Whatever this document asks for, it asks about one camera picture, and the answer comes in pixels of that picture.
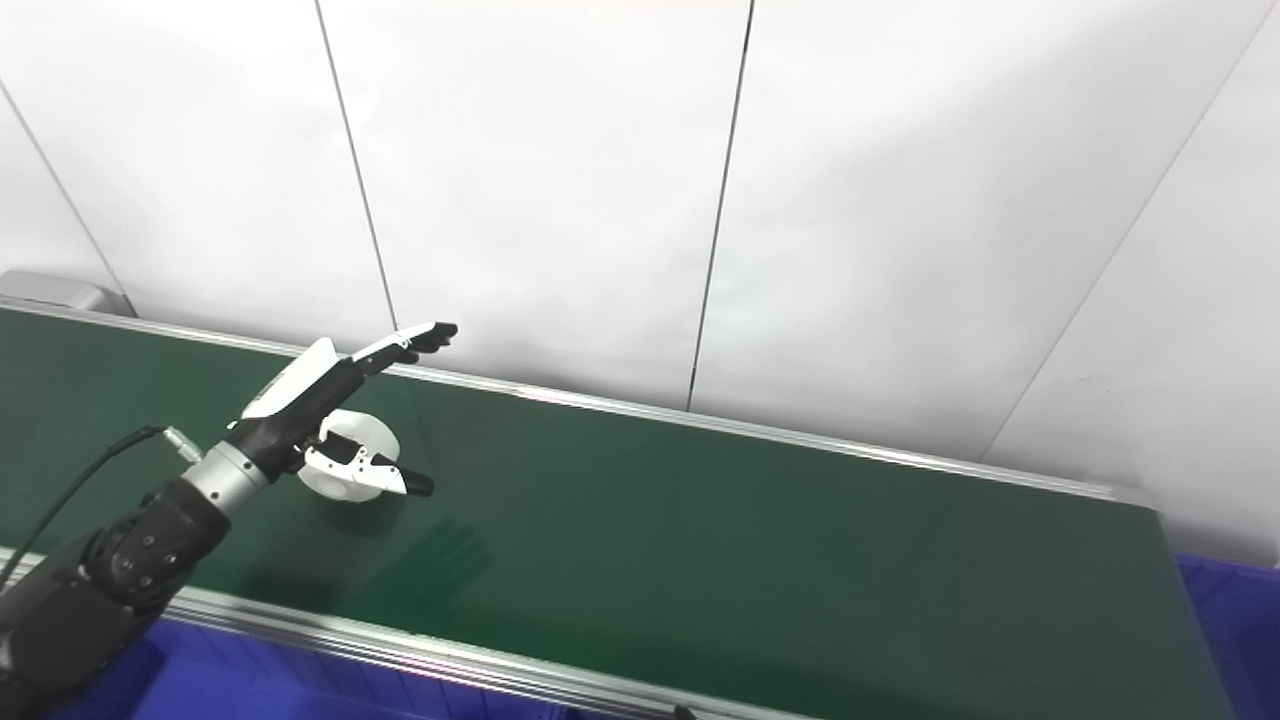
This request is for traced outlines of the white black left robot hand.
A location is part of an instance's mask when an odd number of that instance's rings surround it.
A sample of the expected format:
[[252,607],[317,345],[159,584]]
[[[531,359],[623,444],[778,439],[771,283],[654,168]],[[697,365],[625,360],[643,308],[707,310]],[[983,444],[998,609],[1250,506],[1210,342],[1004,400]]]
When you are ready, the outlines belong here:
[[434,480],[401,465],[397,452],[376,450],[352,429],[342,406],[367,379],[396,364],[451,345],[458,327],[430,322],[397,331],[352,355],[321,337],[279,372],[228,428],[227,443],[269,480],[297,475],[319,495],[365,502],[381,493],[429,497]]

